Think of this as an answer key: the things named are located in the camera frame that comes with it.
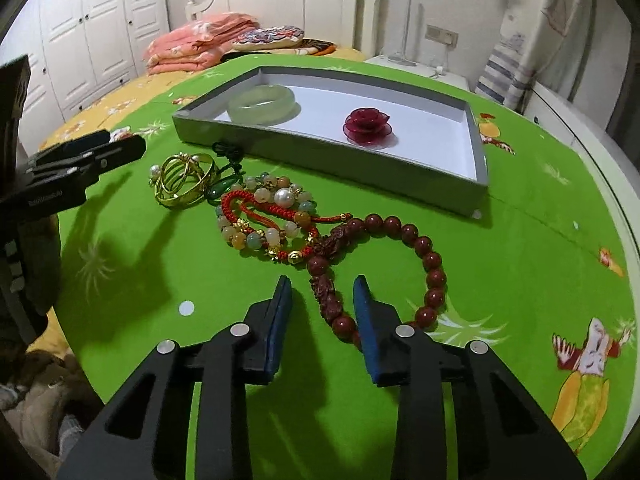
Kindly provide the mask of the gold wire ring ornament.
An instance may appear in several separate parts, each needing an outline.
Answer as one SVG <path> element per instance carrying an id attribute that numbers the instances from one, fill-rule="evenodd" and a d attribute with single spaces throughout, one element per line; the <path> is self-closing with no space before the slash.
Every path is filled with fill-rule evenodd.
<path id="1" fill-rule="evenodd" d="M 179 153 L 168 157 L 160 166 L 160 176 L 155 181 L 154 191 L 163 196 L 186 195 L 204 192 L 217 165 L 213 157 L 205 153 Z"/>

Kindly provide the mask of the gold bangle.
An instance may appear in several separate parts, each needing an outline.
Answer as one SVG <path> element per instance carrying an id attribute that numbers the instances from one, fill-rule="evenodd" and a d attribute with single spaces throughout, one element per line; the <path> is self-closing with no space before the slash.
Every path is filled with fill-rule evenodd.
<path id="1" fill-rule="evenodd" d="M 218 167 L 209 154 L 178 153 L 149 171 L 154 200 L 167 209 L 196 205 L 215 182 Z"/>

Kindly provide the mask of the pale green jade bangle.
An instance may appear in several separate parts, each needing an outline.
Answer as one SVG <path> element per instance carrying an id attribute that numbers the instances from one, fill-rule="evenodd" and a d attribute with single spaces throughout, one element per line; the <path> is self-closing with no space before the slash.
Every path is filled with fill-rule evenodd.
<path id="1" fill-rule="evenodd" d="M 258 84 L 227 105 L 232 122 L 243 125 L 272 126 L 285 122 L 296 111 L 294 92 L 280 84 Z"/>

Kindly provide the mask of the red cord bracelet gold charms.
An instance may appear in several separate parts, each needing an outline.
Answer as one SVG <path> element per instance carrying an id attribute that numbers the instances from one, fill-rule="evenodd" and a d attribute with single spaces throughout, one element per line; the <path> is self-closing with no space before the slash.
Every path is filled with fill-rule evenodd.
<path id="1" fill-rule="evenodd" d="M 298 266 L 320 255 L 319 224 L 340 224 L 354 218 L 349 212 L 320 217 L 299 208 L 285 209 L 260 202 L 256 192 L 232 190 L 221 197 L 219 219 L 224 241 L 242 252 L 263 252 L 271 261 Z"/>

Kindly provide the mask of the white pearl pendant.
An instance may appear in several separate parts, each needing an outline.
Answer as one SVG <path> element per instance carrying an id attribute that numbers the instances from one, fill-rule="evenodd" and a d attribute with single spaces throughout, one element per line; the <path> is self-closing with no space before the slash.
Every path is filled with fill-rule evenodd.
<path id="1" fill-rule="evenodd" d="M 295 192 L 292 188 L 279 188 L 273 194 L 273 203 L 278 207 L 290 209 L 296 203 Z"/>

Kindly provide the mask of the red wire rose brooch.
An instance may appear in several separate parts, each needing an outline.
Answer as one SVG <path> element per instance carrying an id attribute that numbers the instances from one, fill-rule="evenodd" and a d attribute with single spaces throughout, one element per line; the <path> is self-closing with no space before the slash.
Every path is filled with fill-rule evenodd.
<path id="1" fill-rule="evenodd" d="M 390 116 L 377 108 L 356 108 L 345 119 L 343 133 L 358 145 L 380 145 L 392 134 Z"/>

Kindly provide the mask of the white wardrobe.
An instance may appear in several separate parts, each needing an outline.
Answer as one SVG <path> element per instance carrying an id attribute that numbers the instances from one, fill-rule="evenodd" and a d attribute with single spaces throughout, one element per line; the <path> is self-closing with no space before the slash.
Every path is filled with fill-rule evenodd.
<path id="1" fill-rule="evenodd" d="M 2 62 L 29 62 L 18 126 L 26 153 L 144 74 L 146 48 L 168 29 L 166 0 L 27 0 L 1 43 Z"/>

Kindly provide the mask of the small pearl earring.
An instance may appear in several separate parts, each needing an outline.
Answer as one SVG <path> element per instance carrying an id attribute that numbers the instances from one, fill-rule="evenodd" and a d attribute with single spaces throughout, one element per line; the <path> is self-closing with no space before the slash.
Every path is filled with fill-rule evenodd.
<path id="1" fill-rule="evenodd" d="M 153 165 L 149 171 L 149 178 L 152 182 L 155 182 L 160 176 L 160 165 Z"/>

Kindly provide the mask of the yellow floral bedsheet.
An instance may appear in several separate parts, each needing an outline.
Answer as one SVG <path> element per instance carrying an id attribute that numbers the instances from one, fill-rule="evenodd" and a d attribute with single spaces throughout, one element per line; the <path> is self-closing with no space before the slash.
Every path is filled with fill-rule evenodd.
<path id="1" fill-rule="evenodd" d="M 219 64 L 196 73 L 171 72 L 134 78 L 107 92 L 84 110 L 73 113 L 72 118 L 39 144 L 38 150 L 43 151 L 54 144 L 75 140 L 101 129 L 138 132 L 149 139 L 160 136 L 168 130 L 170 119 L 154 115 L 136 126 L 129 115 L 147 102 L 159 100 L 163 94 L 172 106 L 189 103 L 208 90 L 222 76 L 225 67 Z"/>

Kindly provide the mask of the folded pink quilt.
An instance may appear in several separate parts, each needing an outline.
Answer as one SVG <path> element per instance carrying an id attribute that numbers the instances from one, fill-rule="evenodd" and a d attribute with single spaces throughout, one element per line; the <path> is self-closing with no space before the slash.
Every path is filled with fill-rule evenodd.
<path id="1" fill-rule="evenodd" d="M 227 12 L 206 15 L 154 39 L 143 61 L 149 75 L 200 72 L 211 68 L 231 50 L 232 42 L 259 27 L 250 14 Z"/>

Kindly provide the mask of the embroidered patterned pillow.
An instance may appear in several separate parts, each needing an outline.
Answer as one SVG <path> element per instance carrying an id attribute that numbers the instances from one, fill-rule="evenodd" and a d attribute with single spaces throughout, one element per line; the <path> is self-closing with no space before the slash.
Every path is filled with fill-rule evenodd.
<path id="1" fill-rule="evenodd" d="M 232 41 L 231 47 L 242 52 L 294 48 L 304 36 L 303 29 L 292 25 L 255 28 L 242 32 Z"/>

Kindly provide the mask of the black orange folded cloth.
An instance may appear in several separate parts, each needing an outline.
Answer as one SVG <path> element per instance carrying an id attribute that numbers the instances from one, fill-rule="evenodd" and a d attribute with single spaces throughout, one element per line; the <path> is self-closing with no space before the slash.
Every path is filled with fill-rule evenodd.
<path id="1" fill-rule="evenodd" d="M 331 41 L 305 38 L 295 47 L 272 49 L 270 53 L 274 55 L 323 56 L 329 55 L 335 50 L 336 45 Z"/>

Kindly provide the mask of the grey cardboard tray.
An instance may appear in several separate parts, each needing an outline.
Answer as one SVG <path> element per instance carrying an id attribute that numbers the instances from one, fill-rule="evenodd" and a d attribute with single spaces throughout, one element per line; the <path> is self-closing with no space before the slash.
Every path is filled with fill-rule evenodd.
<path id="1" fill-rule="evenodd" d="M 272 126 L 232 122 L 228 102 L 258 84 L 290 88 L 296 111 Z M 356 108 L 390 116 L 393 134 L 358 145 L 343 133 Z M 468 102 L 416 84 L 286 66 L 258 66 L 172 116 L 181 141 L 227 141 L 247 154 L 357 182 L 469 216 L 488 194 L 486 157 Z"/>

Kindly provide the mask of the white lamp stand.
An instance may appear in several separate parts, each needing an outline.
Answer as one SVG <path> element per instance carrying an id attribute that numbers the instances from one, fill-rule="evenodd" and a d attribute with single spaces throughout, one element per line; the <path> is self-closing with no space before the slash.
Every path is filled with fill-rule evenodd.
<path id="1" fill-rule="evenodd" d="M 413 60 L 410 60 L 410 58 L 408 58 L 407 56 L 409 28 L 410 28 L 410 22 L 411 22 L 411 8 L 412 8 L 412 0 L 407 0 L 404 24 L 402 24 L 402 33 L 401 33 L 399 47 L 395 52 L 387 55 L 388 62 L 391 62 L 399 66 L 408 66 L 408 67 L 416 66 L 416 62 L 414 62 Z"/>

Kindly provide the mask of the white nightstand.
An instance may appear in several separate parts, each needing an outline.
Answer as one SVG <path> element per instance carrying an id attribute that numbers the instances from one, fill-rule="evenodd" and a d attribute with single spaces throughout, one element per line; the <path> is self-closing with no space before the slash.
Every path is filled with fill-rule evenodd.
<path id="1" fill-rule="evenodd" d="M 396 70 L 403 70 L 404 72 L 438 80 L 440 82 L 443 82 L 444 84 L 449 84 L 450 86 L 465 91 L 470 90 L 470 86 L 464 77 L 454 73 L 449 73 L 444 68 L 442 68 L 442 66 L 437 66 L 436 68 L 434 68 L 420 63 L 396 63 L 384 55 L 377 55 L 374 58 L 368 58 L 366 60 L 366 63 L 388 68 L 396 68 Z"/>

